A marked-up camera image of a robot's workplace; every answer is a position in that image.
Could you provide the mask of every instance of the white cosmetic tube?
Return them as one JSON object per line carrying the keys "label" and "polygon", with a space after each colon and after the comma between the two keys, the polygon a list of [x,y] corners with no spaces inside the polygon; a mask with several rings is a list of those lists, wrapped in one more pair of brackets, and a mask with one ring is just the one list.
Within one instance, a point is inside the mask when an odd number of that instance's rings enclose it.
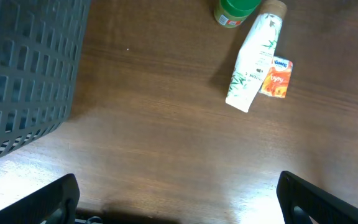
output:
{"label": "white cosmetic tube", "polygon": [[244,112],[259,91],[272,66],[274,51],[287,6],[266,1],[237,56],[226,103]]}

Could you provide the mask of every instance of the small orange box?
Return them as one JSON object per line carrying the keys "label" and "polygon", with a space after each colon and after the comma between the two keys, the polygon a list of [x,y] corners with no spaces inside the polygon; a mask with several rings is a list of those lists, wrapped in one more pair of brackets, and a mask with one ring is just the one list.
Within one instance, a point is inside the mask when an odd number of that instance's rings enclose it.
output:
{"label": "small orange box", "polygon": [[287,94],[292,66],[289,60],[274,57],[272,67],[268,71],[260,92],[268,96],[284,98]]}

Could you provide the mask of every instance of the green bottle cap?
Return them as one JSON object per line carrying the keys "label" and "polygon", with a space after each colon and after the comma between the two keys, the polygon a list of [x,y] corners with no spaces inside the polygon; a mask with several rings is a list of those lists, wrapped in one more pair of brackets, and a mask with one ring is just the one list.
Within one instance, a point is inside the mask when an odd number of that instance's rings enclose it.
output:
{"label": "green bottle cap", "polygon": [[251,14],[261,0],[221,0],[223,9],[234,17]]}

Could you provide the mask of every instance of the dark gray plastic basket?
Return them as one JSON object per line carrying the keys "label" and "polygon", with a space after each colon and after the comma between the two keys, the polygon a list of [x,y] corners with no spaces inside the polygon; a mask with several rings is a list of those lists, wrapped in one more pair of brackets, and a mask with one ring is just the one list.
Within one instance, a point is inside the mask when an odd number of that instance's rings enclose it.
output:
{"label": "dark gray plastic basket", "polygon": [[0,0],[0,157],[70,114],[90,0]]}

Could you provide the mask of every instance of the brown wooden surface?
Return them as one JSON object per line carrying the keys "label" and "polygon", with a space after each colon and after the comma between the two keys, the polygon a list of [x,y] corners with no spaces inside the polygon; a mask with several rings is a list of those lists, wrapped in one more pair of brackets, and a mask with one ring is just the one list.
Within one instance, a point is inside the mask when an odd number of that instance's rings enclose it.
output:
{"label": "brown wooden surface", "polygon": [[248,114],[224,98],[255,16],[225,29],[212,0],[93,1],[71,118],[0,159],[0,209],[72,172],[83,210],[282,223],[282,170],[358,207],[358,1],[284,1],[287,97]]}

